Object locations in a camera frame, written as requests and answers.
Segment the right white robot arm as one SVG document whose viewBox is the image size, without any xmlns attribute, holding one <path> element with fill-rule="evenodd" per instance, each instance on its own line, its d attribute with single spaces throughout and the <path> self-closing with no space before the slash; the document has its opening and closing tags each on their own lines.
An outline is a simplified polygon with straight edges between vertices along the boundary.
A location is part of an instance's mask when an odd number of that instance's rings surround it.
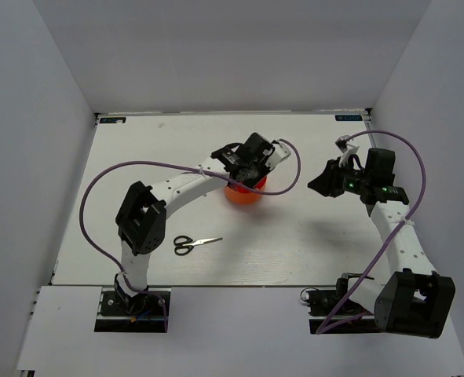
<svg viewBox="0 0 464 377">
<path fill-rule="evenodd" d="M 453 279 L 441 276 L 426 257 L 413 224 L 407 219 L 409 199 L 403 188 L 394 184 L 393 151 L 371 148 L 362 164 L 355 147 L 342 148 L 337 159 L 327 162 L 323 173 L 308 187 L 322 196 L 336 198 L 345 192 L 359 196 L 382 241 L 388 244 L 384 255 L 390 278 L 379 284 L 359 274 L 344 273 L 332 289 L 303 291 L 301 300 L 313 318 L 324 318 L 332 309 L 350 324 L 331 331 L 351 333 L 386 332 L 437 339 L 455 297 Z"/>
</svg>

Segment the black-handled scissors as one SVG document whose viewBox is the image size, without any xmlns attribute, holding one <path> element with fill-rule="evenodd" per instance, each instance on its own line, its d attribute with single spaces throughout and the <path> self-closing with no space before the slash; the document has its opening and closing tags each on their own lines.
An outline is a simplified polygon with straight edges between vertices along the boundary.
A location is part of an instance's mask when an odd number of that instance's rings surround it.
<svg viewBox="0 0 464 377">
<path fill-rule="evenodd" d="M 177 256 L 185 256 L 192 252 L 195 247 L 209 243 L 222 241 L 222 237 L 194 240 L 189 236 L 177 236 L 174 238 L 174 253 Z"/>
</svg>

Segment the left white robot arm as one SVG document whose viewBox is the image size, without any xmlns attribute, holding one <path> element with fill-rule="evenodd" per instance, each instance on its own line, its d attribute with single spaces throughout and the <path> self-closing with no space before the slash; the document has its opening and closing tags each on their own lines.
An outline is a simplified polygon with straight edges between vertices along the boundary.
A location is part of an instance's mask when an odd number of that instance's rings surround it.
<svg viewBox="0 0 464 377">
<path fill-rule="evenodd" d="M 201 196 L 222 189 L 228 179 L 254 188 L 275 167 L 290 156 L 280 141 L 269 142 L 251 134 L 245 143 L 226 145 L 212 152 L 190 172 L 169 180 L 144 185 L 132 184 L 115 222 L 119 227 L 123 271 L 116 282 L 121 291 L 119 304 L 128 313 L 139 313 L 146 304 L 147 271 L 151 253 L 166 233 L 166 221 L 177 210 Z"/>
</svg>

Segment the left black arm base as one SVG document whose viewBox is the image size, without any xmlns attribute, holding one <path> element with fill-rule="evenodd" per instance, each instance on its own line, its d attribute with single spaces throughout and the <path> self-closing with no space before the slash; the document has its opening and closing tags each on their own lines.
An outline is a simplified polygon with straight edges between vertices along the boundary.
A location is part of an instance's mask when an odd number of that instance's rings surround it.
<svg viewBox="0 0 464 377">
<path fill-rule="evenodd" d="M 115 290 L 102 291 L 94 325 L 96 333 L 167 333 L 171 291 L 150 291 L 128 308 Z"/>
</svg>

